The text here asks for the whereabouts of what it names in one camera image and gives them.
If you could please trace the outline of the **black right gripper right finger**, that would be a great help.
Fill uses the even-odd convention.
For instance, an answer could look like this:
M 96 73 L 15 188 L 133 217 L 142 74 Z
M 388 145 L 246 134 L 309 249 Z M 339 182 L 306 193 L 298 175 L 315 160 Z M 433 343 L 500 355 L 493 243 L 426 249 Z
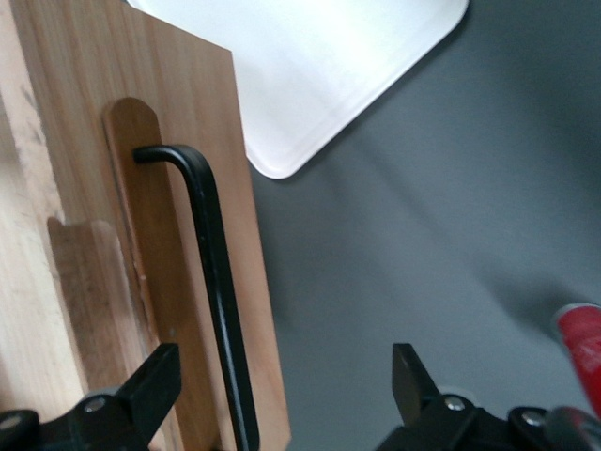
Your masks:
M 517 407 L 498 418 L 459 394 L 442 393 L 410 344 L 393 345 L 393 397 L 403 424 L 379 450 L 549 450 L 547 411 Z

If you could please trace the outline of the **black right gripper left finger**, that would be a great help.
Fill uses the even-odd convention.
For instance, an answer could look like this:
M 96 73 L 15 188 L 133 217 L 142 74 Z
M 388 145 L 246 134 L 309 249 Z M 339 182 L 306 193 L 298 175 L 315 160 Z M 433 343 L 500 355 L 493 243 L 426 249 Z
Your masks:
M 3 450 L 148 450 L 181 391 L 179 348 L 159 345 L 112 394 L 99 393 L 47 423 L 32 410 L 1 413 Z

